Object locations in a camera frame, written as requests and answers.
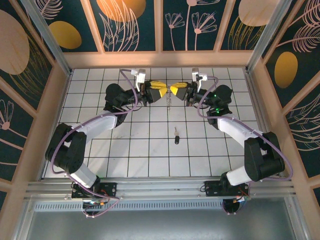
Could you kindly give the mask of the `grey metal sheet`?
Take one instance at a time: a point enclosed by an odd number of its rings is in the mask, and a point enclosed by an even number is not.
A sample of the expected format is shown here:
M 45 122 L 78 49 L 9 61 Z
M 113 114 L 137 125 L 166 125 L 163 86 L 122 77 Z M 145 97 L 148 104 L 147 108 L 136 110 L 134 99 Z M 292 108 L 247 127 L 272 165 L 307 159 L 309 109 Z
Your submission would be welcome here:
M 312 240 L 293 197 L 256 198 L 233 214 L 220 209 L 36 212 L 33 201 L 15 240 Z

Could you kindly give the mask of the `aluminium side rail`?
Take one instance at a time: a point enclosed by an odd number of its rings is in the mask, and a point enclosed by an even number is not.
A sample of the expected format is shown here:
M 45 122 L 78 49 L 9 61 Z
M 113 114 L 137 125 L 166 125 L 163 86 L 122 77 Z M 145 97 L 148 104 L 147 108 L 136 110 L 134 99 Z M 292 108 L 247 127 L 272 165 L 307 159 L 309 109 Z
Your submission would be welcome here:
M 256 84 L 251 74 L 245 72 L 245 80 L 249 95 L 252 100 L 253 111 L 257 118 L 257 125 L 260 131 L 267 130 L 264 120 L 264 108 L 261 106 Z M 280 149 L 279 141 L 275 133 L 257 133 L 244 143 L 244 167 L 250 179 L 258 181 L 279 181 L 279 173 L 283 172 L 285 163 L 277 152 Z

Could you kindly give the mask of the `aluminium corner post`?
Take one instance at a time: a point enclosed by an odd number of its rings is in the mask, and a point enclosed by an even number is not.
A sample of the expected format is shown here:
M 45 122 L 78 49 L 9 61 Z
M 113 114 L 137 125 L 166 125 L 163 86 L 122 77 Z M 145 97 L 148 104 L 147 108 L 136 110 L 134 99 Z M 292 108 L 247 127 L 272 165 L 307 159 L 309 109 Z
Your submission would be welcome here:
M 36 3 L 33 0 L 19 0 L 25 10 L 28 12 L 31 20 L 34 22 L 36 28 L 39 30 L 39 33 L 43 36 L 44 41 L 47 43 L 50 51 L 53 53 L 55 59 L 59 63 L 63 72 L 67 77 L 71 75 L 71 68 L 67 63 L 64 54 L 59 47 L 57 41 L 55 40 L 52 32 L 49 29 L 48 24 L 45 19 L 42 17 Z
M 247 74 L 250 74 L 252 72 L 260 57 L 262 56 L 263 52 L 265 51 L 267 45 L 272 40 L 272 37 L 279 28 L 282 19 L 288 12 L 291 2 L 292 0 L 280 0 L 279 3 L 276 5 L 275 10 L 272 12 L 268 24 L 262 31 L 262 34 L 257 41 L 257 44 L 248 61 L 248 64 L 245 66 L 245 72 Z

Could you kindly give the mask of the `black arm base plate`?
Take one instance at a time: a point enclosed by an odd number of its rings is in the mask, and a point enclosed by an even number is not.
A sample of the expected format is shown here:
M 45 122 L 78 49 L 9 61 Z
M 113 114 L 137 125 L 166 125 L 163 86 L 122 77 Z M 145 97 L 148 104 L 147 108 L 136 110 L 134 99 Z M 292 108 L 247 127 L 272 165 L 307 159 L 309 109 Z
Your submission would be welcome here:
M 76 183 L 71 184 L 72 192 L 71 198 L 72 199 L 91 199 L 91 198 L 101 198 L 95 194 L 92 194 L 82 187 L 80 187 Z M 117 191 L 117 183 L 116 182 L 100 182 L 90 188 L 90 190 L 96 194 L 115 197 Z
M 230 185 L 220 180 L 204 182 L 204 190 L 207 197 L 240 197 L 249 195 L 249 186 L 245 183 Z

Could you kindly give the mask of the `aluminium mounting rail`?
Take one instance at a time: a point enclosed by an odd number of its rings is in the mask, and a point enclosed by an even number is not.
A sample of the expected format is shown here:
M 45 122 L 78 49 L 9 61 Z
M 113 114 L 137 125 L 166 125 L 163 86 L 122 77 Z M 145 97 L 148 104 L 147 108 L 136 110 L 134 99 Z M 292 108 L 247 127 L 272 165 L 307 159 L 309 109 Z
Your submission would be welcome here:
M 116 196 L 122 201 L 204 199 L 200 191 L 205 181 L 218 181 L 219 177 L 111 177 L 102 183 L 117 183 Z M 71 180 L 45 178 L 29 182 L 25 201 L 70 201 Z M 282 198 L 296 195 L 293 182 L 263 180 L 249 184 L 249 195 L 254 198 Z

